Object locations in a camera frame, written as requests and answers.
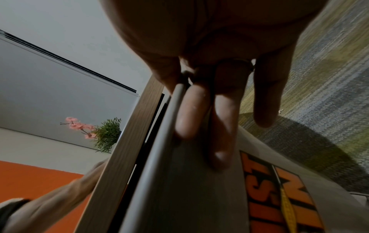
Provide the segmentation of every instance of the hand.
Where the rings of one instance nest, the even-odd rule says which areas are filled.
[[[101,0],[114,27],[173,92],[180,59],[194,70],[181,104],[177,134],[188,139],[211,108],[209,155],[230,165],[239,105],[256,59],[254,119],[275,121],[296,42],[325,0]]]
[[[95,188],[107,160],[86,175],[28,202],[8,219],[3,233],[41,233],[77,207]]]

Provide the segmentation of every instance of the white wall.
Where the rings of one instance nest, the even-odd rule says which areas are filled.
[[[1,0],[0,29],[138,94],[151,75],[119,38],[98,0]]]
[[[0,128],[0,160],[85,174],[111,154]]]

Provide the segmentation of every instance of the wooden frame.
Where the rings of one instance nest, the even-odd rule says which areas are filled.
[[[118,139],[75,233],[106,233],[119,206],[137,155],[163,92],[163,85],[149,79],[125,129]]]

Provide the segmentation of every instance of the black sleeve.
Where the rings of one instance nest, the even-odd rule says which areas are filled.
[[[17,202],[11,202],[6,206],[0,208],[0,233],[3,232],[5,224],[7,223],[9,217],[28,202],[30,202],[29,199],[23,199]]]

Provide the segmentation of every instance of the orange wall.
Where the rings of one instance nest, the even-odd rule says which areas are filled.
[[[81,174],[0,161],[0,203],[12,198],[36,199]],[[87,204],[81,205],[52,226],[47,233],[73,233]]]

